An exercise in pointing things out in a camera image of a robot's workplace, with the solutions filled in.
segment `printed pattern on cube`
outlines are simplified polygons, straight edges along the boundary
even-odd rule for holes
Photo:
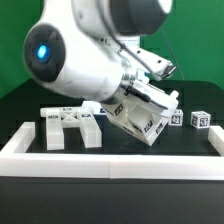
[[[175,110],[174,114],[171,116],[169,123],[170,126],[182,126],[183,124],[183,111]]]
[[[204,111],[191,112],[191,125],[195,128],[209,128],[211,115]]]

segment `white cube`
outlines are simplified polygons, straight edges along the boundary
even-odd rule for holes
[[[204,111],[191,112],[191,125],[195,128],[209,128],[211,115]]]
[[[171,116],[169,120],[170,126],[182,126],[183,124],[183,111],[180,109],[176,109],[174,114]]]

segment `white block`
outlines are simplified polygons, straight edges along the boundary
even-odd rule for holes
[[[197,129],[209,128],[211,115],[204,111],[191,112],[191,125]]]
[[[147,134],[154,124],[152,115],[139,106],[136,106],[129,114],[128,120],[133,128],[141,134]]]
[[[59,110],[47,111],[46,115],[47,150],[64,149],[64,132]]]
[[[24,122],[18,131],[8,141],[5,147],[1,150],[1,155],[11,153],[25,153],[35,136],[35,123]]]
[[[95,115],[106,115],[105,110],[98,102],[83,101],[82,107],[91,109],[93,111],[93,114],[95,114]]]
[[[224,156],[224,130],[220,126],[209,127],[208,140],[217,152]]]
[[[80,121],[80,132],[85,147],[102,147],[102,133],[92,113],[79,112],[77,118]]]
[[[169,119],[169,126],[182,126],[183,124],[183,111],[175,110],[174,114]]]

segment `black marking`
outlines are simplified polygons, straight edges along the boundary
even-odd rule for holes
[[[153,122],[149,121],[149,123],[144,128],[145,132],[147,133],[151,129],[152,126],[153,126]]]

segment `white border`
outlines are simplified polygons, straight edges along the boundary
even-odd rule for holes
[[[0,176],[224,180],[224,157],[24,153],[35,137],[24,124],[0,153]]]

